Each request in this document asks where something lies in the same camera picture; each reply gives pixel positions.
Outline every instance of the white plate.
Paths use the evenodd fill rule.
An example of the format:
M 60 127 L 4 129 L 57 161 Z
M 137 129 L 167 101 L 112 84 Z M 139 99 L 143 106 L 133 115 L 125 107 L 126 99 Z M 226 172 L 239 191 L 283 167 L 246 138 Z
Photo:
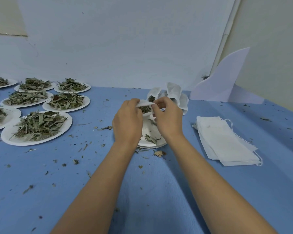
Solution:
M 84 96 L 84 99 L 83 99 L 83 105 L 81 105 L 80 107 L 78 107 L 78 108 L 71 108 L 71 109 L 67 109 L 67 110 L 59 110 L 59 109 L 55 109 L 55 108 L 52 108 L 52 107 L 50 107 L 50 105 L 48 104 L 49 102 L 51 102 L 51 98 L 48 100 L 48 101 L 46 101 L 46 102 L 44 102 L 43 103 L 43 105 L 42 105 L 42 108 L 44 109 L 44 110 L 47 110 L 47 111 L 53 111 L 53 112 L 72 112 L 72 111 L 76 111 L 76 110 L 79 110 L 79 109 L 81 109 L 81 108 L 84 108 L 85 106 L 87 106 L 89 103 L 90 103 L 90 98 L 88 98 L 87 96 L 85 96 L 85 95 L 81 95 L 81 96 Z
M 167 142 L 165 141 L 165 139 L 162 137 L 162 135 L 160 134 L 160 132 L 157 129 L 156 125 L 153 125 L 151 123 L 151 121 L 149 120 L 154 120 L 154 117 L 152 115 L 148 116 L 148 117 L 144 117 L 143 118 L 143 126 L 142 126 L 142 137 L 139 141 L 138 147 L 140 148 L 144 148 L 144 149 L 155 149 L 155 148 L 159 148 L 164 146 L 165 144 L 167 144 Z M 145 134 L 150 135 L 153 138 L 157 138 L 160 140 L 157 141 L 157 145 L 153 144 L 152 142 L 149 142 L 145 139 Z
M 21 111 L 17 108 L 13 108 L 10 106 L 4 106 L 0 107 L 4 109 L 4 112 L 7 114 L 7 116 L 4 118 L 4 120 L 0 123 L 0 129 L 8 126 L 10 123 L 14 123 L 18 120 L 18 118 L 21 116 Z
M 43 103 L 43 102 L 49 100 L 49 98 L 53 97 L 53 94 L 51 94 L 51 93 L 48 93 L 48 92 L 47 92 L 47 95 L 48 95 L 48 97 L 47 97 L 46 99 L 41 99 L 39 102 L 35 102 L 35 103 L 32 103 L 32 104 L 25 104 L 25 105 L 12 105 L 12 106 L 4 104 L 4 101 L 7 100 L 7 99 L 9 99 L 9 98 L 5 98 L 4 100 L 2 100 L 2 101 L 0 102 L 0 105 L 1 105 L 1 106 L 9 106 L 9 107 L 13 107 L 13 108 L 24 108 L 24 107 L 30 107 L 30 106 L 33 106 L 33 105 L 36 105 L 36 104 Z
M 44 88 L 43 90 L 45 90 L 45 91 L 47 91 L 47 90 L 51 90 L 51 89 L 53 89 L 55 86 L 56 86 L 56 83 L 52 82 L 50 87 Z M 14 87 L 14 90 L 15 90 L 15 91 L 19 91 L 19 92 L 25 92 L 25 90 L 21 90 L 21 89 L 20 89 L 20 86 L 19 86 L 19 85 L 15 86 L 15 87 Z M 40 90 L 33 90 L 33 91 L 26 91 L 26 92 L 37 92 L 37 91 L 40 91 Z
M 64 132 L 66 132 L 70 128 L 71 124 L 73 123 L 73 119 L 68 113 L 60 112 L 60 116 L 65 116 L 67 117 L 67 119 L 63 123 L 61 128 L 59 129 L 59 133 L 49 138 L 46 138 L 40 141 L 24 141 L 21 138 L 16 138 L 15 136 L 12 137 L 12 135 L 16 133 L 18 130 L 18 127 L 14 126 L 20 122 L 20 119 L 18 119 L 17 121 L 14 121 L 13 124 L 9 124 L 7 127 L 4 128 L 4 130 L 1 132 L 1 139 L 3 140 L 3 142 L 7 144 L 16 145 L 16 146 L 28 146 L 28 145 L 34 145 L 34 144 L 47 142 L 49 140 L 52 140 L 62 135 Z
M 63 91 L 63 90 L 59 90 L 59 85 L 55 86 L 54 87 L 54 90 L 56 92 L 59 92 L 59 93 L 81 93 L 81 92 L 85 92 L 87 90 L 89 90 L 91 88 L 91 86 L 89 84 L 85 84 L 87 87 L 84 89 L 84 90 L 81 90 L 81 91 L 75 91 L 75 92 L 71 92 L 71 91 Z
M 7 79 L 7 80 L 8 80 L 8 84 L 4 86 L 0 86 L 0 88 L 9 87 L 11 85 L 17 84 L 17 80 L 15 79 Z

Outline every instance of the table surface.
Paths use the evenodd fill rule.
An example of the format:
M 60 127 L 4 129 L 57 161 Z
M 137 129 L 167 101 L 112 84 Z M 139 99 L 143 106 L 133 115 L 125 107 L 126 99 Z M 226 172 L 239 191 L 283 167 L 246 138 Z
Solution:
M 13 87 L 0 89 L 0 101 L 13 91 Z M 86 171 L 96 170 L 113 143 L 112 130 L 94 127 L 110 126 L 124 100 L 146 98 L 147 93 L 92 87 L 82 93 L 90 104 L 69 113 L 73 125 L 62 136 L 27 147 L 0 141 L 0 233 L 31 233 L 34 228 L 33 233 L 49 233 L 89 180 Z M 263 158 L 261 167 L 224 167 L 219 161 L 207 161 L 279 233 L 293 233 L 293 112 L 267 100 L 247 106 L 190 100 L 188 108 L 184 134 L 206 159 L 198 133 L 191 127 L 196 116 L 230 119 L 239 136 L 253 139 Z M 22 115 L 35 110 L 43 109 L 41 105 L 21 108 Z M 26 153 L 29 149 L 37 150 Z M 152 150 L 133 155 L 117 200 L 120 212 L 114 213 L 109 233 L 209 233 L 170 147 L 161 149 L 167 153 L 165 159 L 153 156 Z M 23 194 L 29 185 L 34 188 Z

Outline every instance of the hand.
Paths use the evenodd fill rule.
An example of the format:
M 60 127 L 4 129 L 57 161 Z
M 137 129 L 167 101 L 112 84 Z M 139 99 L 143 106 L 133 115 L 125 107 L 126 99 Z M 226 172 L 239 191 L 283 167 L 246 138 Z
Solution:
M 162 97 L 154 101 L 152 109 L 156 117 L 157 128 L 164 139 L 169 143 L 173 137 L 183 136 L 182 110 L 168 97 Z
M 136 105 L 140 99 L 125 101 L 112 121 L 115 142 L 136 148 L 142 133 L 142 111 Z

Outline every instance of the person's left hand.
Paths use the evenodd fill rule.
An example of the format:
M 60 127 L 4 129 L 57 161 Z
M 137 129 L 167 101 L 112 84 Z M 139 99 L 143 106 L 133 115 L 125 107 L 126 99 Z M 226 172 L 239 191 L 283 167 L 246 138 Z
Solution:
M 112 121 L 115 142 L 136 148 L 142 133 L 142 111 L 137 108 L 140 99 L 125 101 Z

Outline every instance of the stack of tea bags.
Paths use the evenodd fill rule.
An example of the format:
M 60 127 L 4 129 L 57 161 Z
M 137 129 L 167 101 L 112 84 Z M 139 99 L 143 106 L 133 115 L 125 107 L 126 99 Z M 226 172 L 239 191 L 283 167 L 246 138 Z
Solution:
M 187 113 L 189 99 L 187 95 L 182 93 L 181 87 L 177 84 L 168 82 L 167 90 L 162 93 L 160 87 L 155 87 L 149 91 L 146 99 L 149 102 L 153 102 L 154 100 L 165 96 L 176 103 L 182 109 L 184 115 Z
M 225 167 L 237 165 L 262 165 L 261 157 L 251 145 L 228 126 L 220 117 L 197 117 L 193 125 L 209 159 L 219 160 Z

